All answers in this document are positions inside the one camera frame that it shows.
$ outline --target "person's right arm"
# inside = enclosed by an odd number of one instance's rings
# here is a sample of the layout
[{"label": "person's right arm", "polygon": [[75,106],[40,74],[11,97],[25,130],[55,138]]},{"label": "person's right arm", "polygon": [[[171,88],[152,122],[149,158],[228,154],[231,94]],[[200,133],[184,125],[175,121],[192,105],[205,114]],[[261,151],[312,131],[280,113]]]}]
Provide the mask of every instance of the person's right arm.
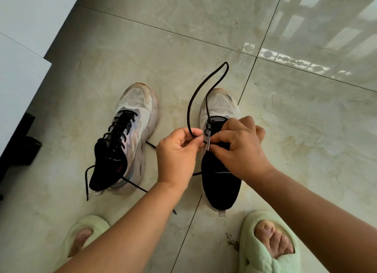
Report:
[{"label": "person's right arm", "polygon": [[377,229],[272,166],[261,147],[264,135],[252,117],[230,118],[211,137],[211,143],[230,143],[230,150],[210,145],[210,151],[271,205],[331,273],[376,272]]}]

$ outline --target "hand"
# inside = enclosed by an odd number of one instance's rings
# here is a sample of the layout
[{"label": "hand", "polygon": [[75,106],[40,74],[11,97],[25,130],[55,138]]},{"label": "hand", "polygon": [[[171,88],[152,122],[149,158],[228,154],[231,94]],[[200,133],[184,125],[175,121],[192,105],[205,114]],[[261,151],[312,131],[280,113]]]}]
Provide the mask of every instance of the hand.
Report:
[{"label": "hand", "polygon": [[[265,134],[250,116],[239,120],[230,118],[221,131],[211,137],[210,151],[234,176],[247,182],[259,179],[275,169],[261,147]],[[221,141],[230,143],[229,151],[212,144]]]},{"label": "hand", "polygon": [[196,153],[204,147],[203,131],[179,128],[162,139],[157,147],[158,182],[165,182],[184,191],[195,169]]}]

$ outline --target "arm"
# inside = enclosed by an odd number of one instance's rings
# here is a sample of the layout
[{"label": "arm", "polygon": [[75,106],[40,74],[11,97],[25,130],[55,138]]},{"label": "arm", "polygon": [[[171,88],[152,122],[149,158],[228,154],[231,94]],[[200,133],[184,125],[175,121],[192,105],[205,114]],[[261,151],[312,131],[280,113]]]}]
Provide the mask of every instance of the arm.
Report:
[{"label": "arm", "polygon": [[229,119],[211,145],[218,159],[251,186],[280,215],[330,272],[377,268],[377,229],[276,170],[261,147],[265,131],[251,117]]},{"label": "arm", "polygon": [[[202,130],[193,129],[195,135]],[[144,269],[194,172],[203,138],[175,130],[157,146],[158,182],[118,222],[56,273],[136,273]]]}]

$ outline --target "green slipper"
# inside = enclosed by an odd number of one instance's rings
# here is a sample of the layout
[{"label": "green slipper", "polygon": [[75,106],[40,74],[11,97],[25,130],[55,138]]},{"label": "green slipper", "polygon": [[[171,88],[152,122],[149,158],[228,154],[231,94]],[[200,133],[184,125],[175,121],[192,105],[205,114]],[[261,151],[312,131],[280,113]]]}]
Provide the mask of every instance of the green slipper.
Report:
[{"label": "green slipper", "polygon": [[[267,248],[255,237],[254,228],[262,220],[269,220],[275,227],[285,234],[295,253],[285,254],[277,259],[271,257]],[[239,245],[239,273],[299,273],[300,250],[299,242],[293,231],[285,222],[274,213],[268,211],[255,211],[245,220],[241,230]]]},{"label": "green slipper", "polygon": [[78,222],[76,222],[75,225],[69,230],[69,233],[64,240],[61,257],[59,262],[56,264],[55,269],[60,268],[64,263],[71,259],[68,258],[68,254],[72,248],[73,241],[75,240],[77,233],[83,228],[90,228],[93,230],[93,233],[85,241],[82,248],[87,247],[90,243],[95,241],[102,233],[110,228],[110,225],[104,219],[95,215],[88,215],[80,218]]}]

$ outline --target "white sneaker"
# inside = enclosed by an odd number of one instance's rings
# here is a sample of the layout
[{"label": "white sneaker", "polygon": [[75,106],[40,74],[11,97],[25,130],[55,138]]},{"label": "white sneaker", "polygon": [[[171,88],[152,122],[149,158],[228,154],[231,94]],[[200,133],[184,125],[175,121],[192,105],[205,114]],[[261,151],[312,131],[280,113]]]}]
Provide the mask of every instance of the white sneaker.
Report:
[{"label": "white sneaker", "polygon": [[126,194],[144,174],[144,148],[158,122],[157,99],[143,83],[131,85],[118,102],[113,122],[94,146],[95,168],[89,187]]},{"label": "white sneaker", "polygon": [[[229,118],[241,118],[237,102],[224,89],[215,88],[207,98],[208,119],[205,99],[199,112],[199,125],[204,135],[214,135],[219,132]],[[220,147],[229,149],[229,143],[218,143]],[[241,180],[232,175],[214,154],[207,151],[202,158],[202,185],[205,197],[211,208],[219,211],[219,216],[225,215],[237,199]]]}]

